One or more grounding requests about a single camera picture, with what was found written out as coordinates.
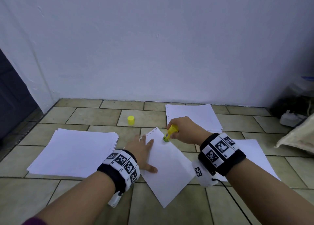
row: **forearm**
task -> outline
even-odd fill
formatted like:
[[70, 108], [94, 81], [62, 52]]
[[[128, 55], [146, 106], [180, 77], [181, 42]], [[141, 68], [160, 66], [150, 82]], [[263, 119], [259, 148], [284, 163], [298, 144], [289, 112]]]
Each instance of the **forearm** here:
[[115, 189], [112, 179], [97, 171], [45, 207], [36, 217], [48, 225], [92, 224]]
[[262, 224], [311, 224], [314, 206], [249, 159], [235, 165], [227, 180]]

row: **tiled floor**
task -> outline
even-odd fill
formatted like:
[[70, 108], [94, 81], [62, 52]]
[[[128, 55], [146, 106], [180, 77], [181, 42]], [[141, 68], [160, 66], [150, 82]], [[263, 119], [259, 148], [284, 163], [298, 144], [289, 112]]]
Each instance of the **tiled floor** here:
[[[231, 138], [256, 139], [280, 179], [314, 204], [314, 159], [296, 148], [273, 147], [289, 128], [280, 125], [264, 108], [213, 105], [213, 109]], [[135, 124], [131, 127], [127, 124], [129, 115], [135, 116]], [[0, 224], [22, 223], [82, 180], [34, 175], [26, 171], [57, 128], [116, 132], [119, 134], [117, 148], [123, 148], [135, 134], [145, 134], [154, 127], [166, 132], [165, 103], [61, 99], [36, 124], [41, 116], [36, 110], [3, 141], [0, 150], [0, 161], [5, 157], [0, 162]], [[198, 146], [178, 140], [172, 142], [190, 160], [197, 158]], [[230, 192], [252, 223], [259, 224], [231, 187]], [[96, 221], [97, 225], [176, 223], [247, 224], [225, 188], [218, 185], [205, 189], [195, 178], [163, 209], [141, 177], [115, 209], [106, 206]]]

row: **black cable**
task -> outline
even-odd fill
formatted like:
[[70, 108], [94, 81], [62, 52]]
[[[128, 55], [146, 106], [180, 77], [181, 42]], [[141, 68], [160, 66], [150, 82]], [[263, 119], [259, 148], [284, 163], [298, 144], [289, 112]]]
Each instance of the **black cable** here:
[[[212, 179], [212, 181], [219, 181], [220, 183], [222, 183], [219, 179]], [[226, 190], [228, 191], [228, 193], [230, 194], [231, 198], [233, 199], [233, 201], [237, 204], [237, 206], [239, 207], [239, 209], [241, 210], [241, 212], [243, 213], [243, 215], [245, 216], [245, 218], [248, 220], [249, 224], [252, 225], [251, 221], [249, 220], [249, 218], [246, 216], [246, 214], [244, 213], [244, 211], [242, 210], [242, 208], [240, 207], [240, 205], [237, 203], [237, 201], [235, 200], [235, 198], [232, 196], [232, 194], [230, 193], [230, 191], [227, 189], [227, 187], [222, 183], [222, 185], [226, 188]]]

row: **white paper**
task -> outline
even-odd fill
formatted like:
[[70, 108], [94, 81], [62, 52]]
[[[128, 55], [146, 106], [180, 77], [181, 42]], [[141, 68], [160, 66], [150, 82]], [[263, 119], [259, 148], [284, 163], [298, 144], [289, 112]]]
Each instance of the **white paper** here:
[[[268, 159], [266, 158], [263, 150], [258, 144], [257, 140], [233, 140], [241, 151], [244, 152], [246, 157], [261, 167], [263, 170], [270, 173], [275, 178], [279, 179], [279, 177], [274, 172], [272, 166], [270, 165]], [[226, 177], [217, 173], [217, 179], [221, 181], [227, 181]]]
[[146, 134], [146, 141], [154, 139], [147, 163], [158, 173], [141, 170], [141, 175], [162, 207], [166, 207], [195, 176], [191, 161], [171, 142], [164, 142], [163, 133], [155, 128]]
[[86, 178], [115, 149], [116, 133], [58, 129], [27, 168], [30, 173]]
[[222, 126], [210, 104], [185, 106], [166, 104], [167, 124], [173, 118], [188, 116], [206, 131], [222, 133]]

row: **purple sleeve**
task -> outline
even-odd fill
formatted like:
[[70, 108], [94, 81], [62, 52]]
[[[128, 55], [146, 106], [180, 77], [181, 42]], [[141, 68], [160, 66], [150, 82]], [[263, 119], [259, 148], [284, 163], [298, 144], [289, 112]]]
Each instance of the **purple sleeve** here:
[[47, 225], [47, 223], [39, 218], [31, 217], [27, 219], [22, 225]]

